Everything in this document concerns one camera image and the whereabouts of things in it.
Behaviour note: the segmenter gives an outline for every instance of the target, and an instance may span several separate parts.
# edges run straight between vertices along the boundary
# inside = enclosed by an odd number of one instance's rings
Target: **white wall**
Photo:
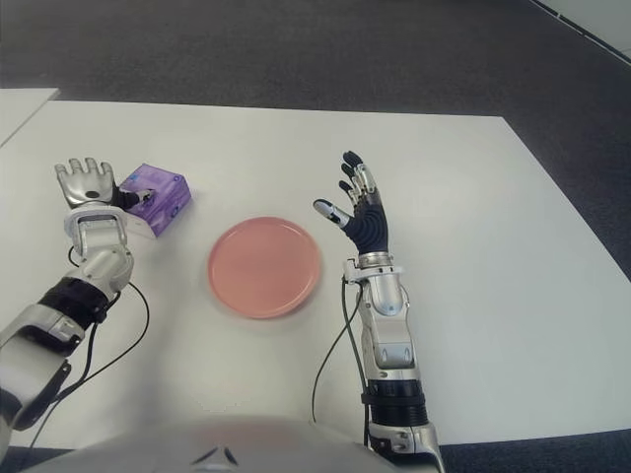
[[[631,49],[631,0],[540,1],[619,51]]]

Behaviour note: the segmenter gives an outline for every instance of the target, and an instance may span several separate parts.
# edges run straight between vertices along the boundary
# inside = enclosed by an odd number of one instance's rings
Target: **robot finger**
[[[64,165],[55,165],[55,172],[57,173],[57,178],[59,179],[65,179],[68,175],[68,170]]]
[[[319,214],[326,217],[328,220],[337,225],[340,229],[346,227],[352,219],[352,217],[346,212],[324,199],[318,199],[317,201],[315,201],[314,208]]]
[[[86,158],[86,166],[88,167],[88,172],[99,171],[99,168],[97,167],[97,162],[94,158]]]
[[[355,207],[357,205],[357,193],[353,187],[345,180],[340,180],[338,185],[340,189],[346,192],[346,195],[348,195],[348,198],[351,199],[353,203],[353,207]]]
[[[111,178],[111,180],[114,180],[114,171],[111,168],[111,165],[109,163],[106,163],[106,162],[101,163],[101,168],[103,169],[104,175],[107,175]]]
[[[356,168],[358,165],[361,165],[363,163],[362,159],[352,151],[347,151],[346,153],[344,153],[342,158],[351,168]]]
[[[83,172],[83,167],[81,166],[81,162],[77,160],[76,158],[72,158],[68,160],[68,163],[70,163],[70,169],[72,170],[73,174],[76,174],[77,172]]]
[[[357,175],[355,175],[355,170],[348,166],[346,163],[342,163],[342,170],[346,175],[350,177],[351,183],[353,184],[353,188],[355,190],[355,196],[357,197],[357,199],[359,199],[363,194],[363,190],[361,182],[357,178]]]
[[[365,164],[361,163],[355,168],[355,176],[362,183],[362,187],[366,189],[366,192],[369,194],[375,193],[377,190],[375,179]]]

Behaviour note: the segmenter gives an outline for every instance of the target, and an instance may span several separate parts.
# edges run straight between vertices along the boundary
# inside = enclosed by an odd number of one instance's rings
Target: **round plate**
[[[319,279],[316,242],[276,217],[246,220],[225,232],[208,259],[219,300],[243,315],[270,318],[296,308]]]

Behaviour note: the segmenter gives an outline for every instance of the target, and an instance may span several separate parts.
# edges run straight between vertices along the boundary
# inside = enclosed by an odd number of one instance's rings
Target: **white table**
[[[56,95],[57,89],[0,89],[0,147]]]
[[[147,162],[183,173],[193,202],[157,240],[130,236],[133,280],[152,306],[148,336],[62,404],[39,445],[81,447],[217,412],[307,420],[316,369],[342,324],[341,262],[354,253],[311,203],[345,204],[347,149],[366,159],[385,200],[441,443],[631,427],[631,284],[502,118],[52,101],[0,150],[0,325],[68,268],[54,164],[92,156],[122,180]],[[309,302],[273,321],[230,314],[206,281],[217,237],[261,215],[298,223],[322,253]],[[100,329],[94,366],[142,324],[126,293]],[[76,372],[84,355],[85,344]],[[346,341],[317,406],[322,423],[361,438]]]

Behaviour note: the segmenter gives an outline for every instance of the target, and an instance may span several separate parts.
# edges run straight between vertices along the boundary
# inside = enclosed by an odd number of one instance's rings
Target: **purple box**
[[[128,192],[144,189],[155,190],[149,201],[135,205],[127,211],[128,214],[139,217],[146,222],[151,228],[153,237],[161,234],[190,200],[190,190],[183,175],[146,164],[127,177],[120,184],[120,189]],[[147,233],[146,226],[138,221],[131,222],[127,228],[141,235]]]

